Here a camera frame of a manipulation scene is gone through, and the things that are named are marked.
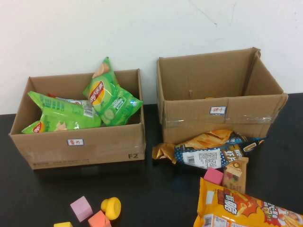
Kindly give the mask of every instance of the toy block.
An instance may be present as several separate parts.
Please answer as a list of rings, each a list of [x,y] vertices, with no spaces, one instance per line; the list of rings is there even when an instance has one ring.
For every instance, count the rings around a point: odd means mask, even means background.
[[[203,179],[220,185],[223,179],[223,173],[221,173],[219,170],[209,167]]]
[[[89,219],[89,225],[90,227],[112,227],[102,211],[99,211]]]
[[[71,204],[71,208],[77,216],[79,222],[85,220],[93,214],[93,210],[91,209],[89,202],[87,202],[84,196],[73,202]]]
[[[63,223],[54,224],[53,227],[72,227],[72,225],[70,222],[63,222]]]

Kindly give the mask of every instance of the handwritten label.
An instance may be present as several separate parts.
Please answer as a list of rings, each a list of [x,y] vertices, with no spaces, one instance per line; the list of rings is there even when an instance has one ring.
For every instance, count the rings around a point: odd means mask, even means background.
[[[226,106],[212,106],[210,108],[210,114],[212,115],[223,115],[225,114]]]
[[[68,146],[83,146],[84,140],[83,139],[69,139],[67,140]]]

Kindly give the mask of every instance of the white wall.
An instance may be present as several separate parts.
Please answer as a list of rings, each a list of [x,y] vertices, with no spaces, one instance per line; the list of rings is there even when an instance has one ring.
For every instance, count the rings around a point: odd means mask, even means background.
[[[142,70],[156,103],[158,57],[255,46],[285,92],[302,92],[301,0],[0,0],[0,114],[28,76]]]

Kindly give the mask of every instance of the yellow toy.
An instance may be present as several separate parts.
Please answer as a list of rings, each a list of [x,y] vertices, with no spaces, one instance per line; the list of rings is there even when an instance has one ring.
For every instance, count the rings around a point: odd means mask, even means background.
[[[70,222],[64,222],[64,223],[54,224],[53,227],[72,227],[72,225]]]
[[[121,202],[117,197],[103,200],[101,203],[101,210],[105,212],[105,216],[109,220],[115,220],[120,215]]]

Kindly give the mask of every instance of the yellow cap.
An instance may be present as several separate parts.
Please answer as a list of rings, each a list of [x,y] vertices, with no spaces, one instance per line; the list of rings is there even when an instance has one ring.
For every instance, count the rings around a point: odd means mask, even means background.
[[[117,197],[103,200],[101,203],[101,210],[105,212],[105,216],[109,220],[115,220],[120,215],[121,202]]]

